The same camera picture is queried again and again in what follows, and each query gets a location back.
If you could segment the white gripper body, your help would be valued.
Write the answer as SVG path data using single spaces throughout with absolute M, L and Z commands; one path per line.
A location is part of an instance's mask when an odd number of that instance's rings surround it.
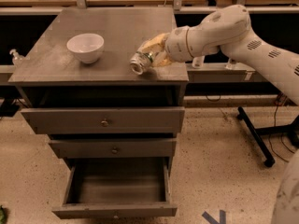
M 165 41 L 165 50 L 171 60 L 175 62 L 186 62 L 189 60 L 187 48 L 187 26 L 174 29 Z

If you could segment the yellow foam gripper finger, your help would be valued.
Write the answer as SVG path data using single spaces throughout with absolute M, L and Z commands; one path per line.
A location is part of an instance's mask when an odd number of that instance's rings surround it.
M 158 52 L 153 59 L 152 66 L 160 67 L 160 66 L 168 66 L 172 63 L 170 57 L 165 51 Z
M 141 51 L 143 53 L 162 52 L 164 50 L 165 42 L 168 37 L 169 37 L 169 33 L 163 33 L 163 34 L 156 35 L 152 39 L 146 41 L 141 46 Z

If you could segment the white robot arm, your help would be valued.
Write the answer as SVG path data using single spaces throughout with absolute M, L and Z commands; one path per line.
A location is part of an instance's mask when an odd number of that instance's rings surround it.
M 264 42 L 251 28 L 247 9 L 225 7 L 193 27 L 161 34 L 141 46 L 144 53 L 160 52 L 172 62 L 222 52 L 246 64 L 299 105 L 299 56 Z M 282 177 L 271 224 L 299 224 L 299 153 L 292 156 Z

